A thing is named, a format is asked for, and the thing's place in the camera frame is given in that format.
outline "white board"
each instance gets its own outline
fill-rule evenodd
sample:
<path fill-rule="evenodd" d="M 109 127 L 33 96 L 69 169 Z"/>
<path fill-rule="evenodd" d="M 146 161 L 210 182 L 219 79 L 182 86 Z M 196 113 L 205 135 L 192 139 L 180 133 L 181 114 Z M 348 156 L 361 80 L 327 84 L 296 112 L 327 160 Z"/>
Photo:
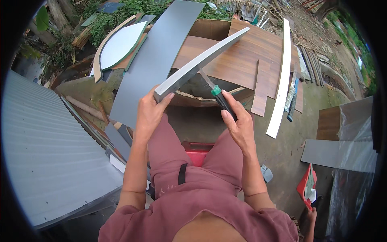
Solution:
<path fill-rule="evenodd" d="M 100 64 L 102 71 L 115 66 L 132 52 L 147 25 L 147 22 L 130 25 L 122 28 L 110 38 L 101 53 Z M 94 67 L 90 72 L 90 76 L 93 75 Z"/>
<path fill-rule="evenodd" d="M 266 134 L 276 138 L 279 125 L 281 124 L 282 115 L 288 94 L 289 75 L 290 75 L 290 60 L 291 60 L 291 42 L 290 42 L 290 27 L 289 21 L 284 19 L 284 46 L 282 52 L 281 73 L 279 76 L 279 84 L 274 105 L 273 114 L 271 115 L 269 126 Z"/>

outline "white strip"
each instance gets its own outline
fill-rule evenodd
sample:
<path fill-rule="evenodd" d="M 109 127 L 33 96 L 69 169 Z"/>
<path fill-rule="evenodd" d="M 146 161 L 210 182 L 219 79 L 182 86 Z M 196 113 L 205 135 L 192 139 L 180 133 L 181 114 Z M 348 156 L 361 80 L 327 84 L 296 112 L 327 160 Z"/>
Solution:
<path fill-rule="evenodd" d="M 289 21 L 284 19 L 284 46 L 282 52 L 281 73 L 279 77 L 276 103 L 274 105 L 273 114 L 271 115 L 269 126 L 266 134 L 276 138 L 279 125 L 281 124 L 282 114 L 288 94 L 289 75 L 290 75 L 290 59 L 291 59 L 291 43 L 290 43 L 290 27 Z"/>
<path fill-rule="evenodd" d="M 119 160 L 117 160 L 117 158 L 115 158 L 112 154 L 110 155 L 110 163 L 117 169 L 120 170 L 120 172 L 122 173 L 125 173 L 125 167 L 126 165 L 124 165 L 122 162 L 120 162 Z"/>

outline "plastic sheet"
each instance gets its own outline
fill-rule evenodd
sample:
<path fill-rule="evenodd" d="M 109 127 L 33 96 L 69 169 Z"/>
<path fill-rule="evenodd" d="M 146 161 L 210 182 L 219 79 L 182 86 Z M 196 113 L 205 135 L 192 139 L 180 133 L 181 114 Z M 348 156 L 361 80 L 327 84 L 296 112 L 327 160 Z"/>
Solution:
<path fill-rule="evenodd" d="M 340 105 L 341 123 L 338 133 L 340 141 L 372 141 L 371 110 L 373 97 Z M 353 162 L 348 157 L 353 150 L 348 148 L 342 166 Z M 354 166 L 373 167 L 377 154 L 372 148 L 365 150 L 366 159 L 356 160 Z M 329 218 L 326 235 L 340 240 L 355 225 L 356 219 L 370 191 L 374 172 L 355 172 L 334 169 Z"/>

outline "wood grain laminate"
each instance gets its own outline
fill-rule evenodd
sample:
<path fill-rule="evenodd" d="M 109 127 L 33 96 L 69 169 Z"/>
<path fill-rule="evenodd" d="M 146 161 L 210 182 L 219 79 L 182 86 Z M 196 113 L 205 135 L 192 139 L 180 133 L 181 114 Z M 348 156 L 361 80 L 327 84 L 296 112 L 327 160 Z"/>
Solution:
<path fill-rule="evenodd" d="M 263 116 L 266 107 L 267 96 L 275 98 L 279 82 L 279 73 L 282 62 L 283 39 L 268 31 L 260 29 L 249 23 L 233 19 L 229 36 L 237 31 L 249 27 L 246 35 L 228 50 L 221 53 L 203 70 L 211 77 L 219 78 L 251 90 L 260 90 L 259 106 L 255 107 L 257 115 Z M 193 58 L 218 43 L 216 40 L 205 39 L 194 36 L 187 36 L 173 68 L 180 69 Z M 263 60 L 268 63 L 267 78 L 260 78 L 257 82 L 257 61 Z M 291 49 L 291 70 L 294 63 L 298 64 L 298 73 L 301 73 L 297 48 L 292 45 Z M 297 92 L 296 110 L 302 113 L 302 82 L 299 82 Z"/>

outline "debris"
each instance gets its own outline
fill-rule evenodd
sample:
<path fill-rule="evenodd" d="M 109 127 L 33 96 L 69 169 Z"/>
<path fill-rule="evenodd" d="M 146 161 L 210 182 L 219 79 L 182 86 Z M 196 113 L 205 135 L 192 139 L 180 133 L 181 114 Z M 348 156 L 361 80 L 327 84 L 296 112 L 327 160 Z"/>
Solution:
<path fill-rule="evenodd" d="M 268 183 L 269 181 L 271 181 L 271 179 L 273 179 L 273 173 L 265 165 L 261 166 L 261 172 L 266 183 Z"/>
<path fill-rule="evenodd" d="M 323 62 L 329 62 L 329 59 L 328 57 L 326 57 L 325 55 L 320 55 L 320 54 L 316 54 L 317 55 L 317 58 Z"/>

